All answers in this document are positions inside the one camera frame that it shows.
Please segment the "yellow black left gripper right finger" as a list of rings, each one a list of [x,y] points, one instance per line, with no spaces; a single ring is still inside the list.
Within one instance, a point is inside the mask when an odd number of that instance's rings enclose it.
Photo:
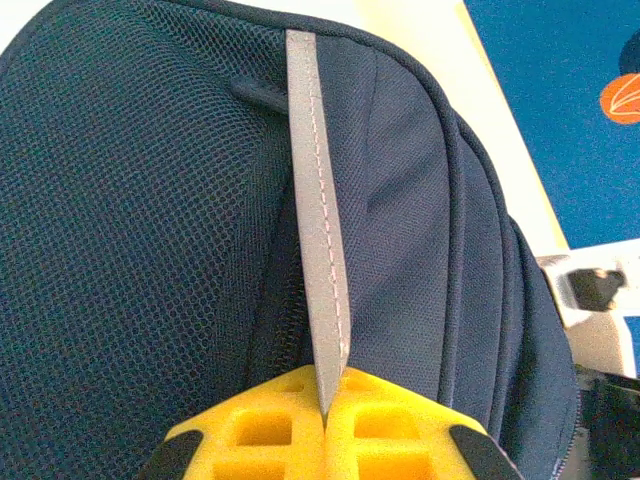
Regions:
[[[476,420],[346,370],[325,431],[326,480],[523,480]]]

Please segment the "navy blue backpack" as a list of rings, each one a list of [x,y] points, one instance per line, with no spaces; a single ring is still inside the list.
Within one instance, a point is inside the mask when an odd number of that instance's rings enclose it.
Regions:
[[[0,480],[133,480],[171,426],[311,361],[288,30],[317,41],[351,365],[559,475],[560,318],[420,63],[220,0],[53,0],[0,56]]]

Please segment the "aluminium frame post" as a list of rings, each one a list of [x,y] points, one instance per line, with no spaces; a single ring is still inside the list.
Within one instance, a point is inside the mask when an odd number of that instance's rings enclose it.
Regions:
[[[619,313],[640,317],[640,247],[625,242],[618,249],[613,244],[569,250],[537,259],[566,328],[585,322],[596,314]],[[614,308],[593,312],[578,308],[568,274],[578,269],[618,270],[626,277],[626,285],[614,297]]]

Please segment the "black corner bracket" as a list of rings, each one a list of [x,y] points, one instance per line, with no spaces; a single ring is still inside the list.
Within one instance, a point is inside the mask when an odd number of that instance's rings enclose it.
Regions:
[[[618,270],[578,269],[568,274],[579,309],[605,312],[614,308],[614,297],[626,285],[625,275]]]

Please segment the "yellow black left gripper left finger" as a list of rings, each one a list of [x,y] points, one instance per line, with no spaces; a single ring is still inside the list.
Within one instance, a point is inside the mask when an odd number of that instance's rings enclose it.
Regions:
[[[297,368],[174,426],[136,480],[325,480],[315,369]]]

